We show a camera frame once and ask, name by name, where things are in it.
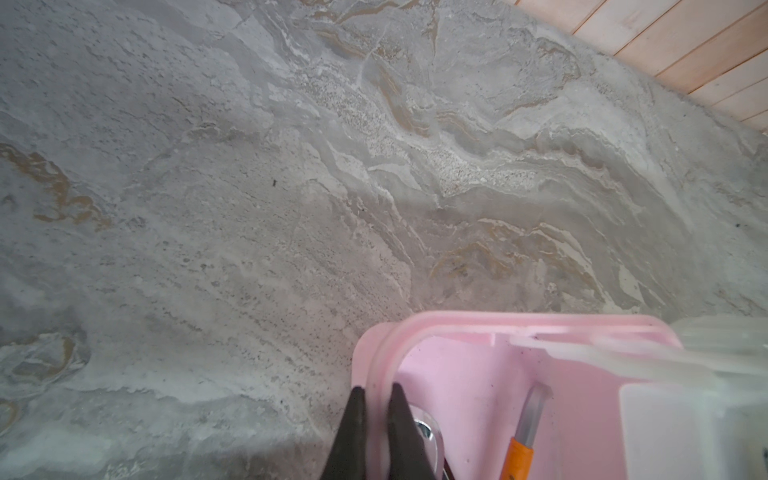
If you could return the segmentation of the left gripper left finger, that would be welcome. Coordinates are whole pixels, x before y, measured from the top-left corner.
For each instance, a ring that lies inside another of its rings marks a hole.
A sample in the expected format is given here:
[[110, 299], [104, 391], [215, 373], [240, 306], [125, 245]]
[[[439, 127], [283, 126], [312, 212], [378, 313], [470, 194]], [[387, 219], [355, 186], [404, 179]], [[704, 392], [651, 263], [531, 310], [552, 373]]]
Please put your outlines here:
[[321, 480], [366, 478], [367, 407], [365, 390], [354, 387], [347, 400]]

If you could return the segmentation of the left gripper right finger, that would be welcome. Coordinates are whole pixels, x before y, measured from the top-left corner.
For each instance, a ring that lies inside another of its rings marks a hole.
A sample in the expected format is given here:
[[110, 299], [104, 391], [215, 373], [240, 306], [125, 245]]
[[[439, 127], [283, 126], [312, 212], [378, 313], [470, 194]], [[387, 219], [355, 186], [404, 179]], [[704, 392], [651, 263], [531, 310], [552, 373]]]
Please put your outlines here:
[[392, 386], [387, 410], [387, 436], [390, 480], [435, 480], [421, 434], [399, 383]]

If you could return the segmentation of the orange handled hex key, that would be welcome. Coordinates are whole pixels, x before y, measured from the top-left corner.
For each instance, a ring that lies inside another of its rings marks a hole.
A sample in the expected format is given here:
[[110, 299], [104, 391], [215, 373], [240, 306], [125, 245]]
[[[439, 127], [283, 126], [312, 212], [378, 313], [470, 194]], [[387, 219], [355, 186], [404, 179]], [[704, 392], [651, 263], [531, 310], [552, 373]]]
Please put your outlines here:
[[526, 480], [533, 462], [533, 443], [547, 400], [552, 396], [549, 386], [535, 382], [523, 403], [515, 434], [511, 438], [500, 480]]

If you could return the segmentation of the pink plastic tool box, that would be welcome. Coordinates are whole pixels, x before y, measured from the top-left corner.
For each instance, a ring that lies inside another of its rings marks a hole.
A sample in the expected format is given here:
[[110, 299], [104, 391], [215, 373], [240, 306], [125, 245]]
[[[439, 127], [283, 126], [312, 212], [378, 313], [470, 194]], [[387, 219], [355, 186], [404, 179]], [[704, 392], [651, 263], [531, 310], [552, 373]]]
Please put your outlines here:
[[533, 479], [763, 479], [767, 322], [708, 315], [431, 311], [358, 341], [370, 477], [382, 479], [385, 415], [399, 383], [431, 414], [445, 471], [497, 479], [530, 387], [549, 386]]

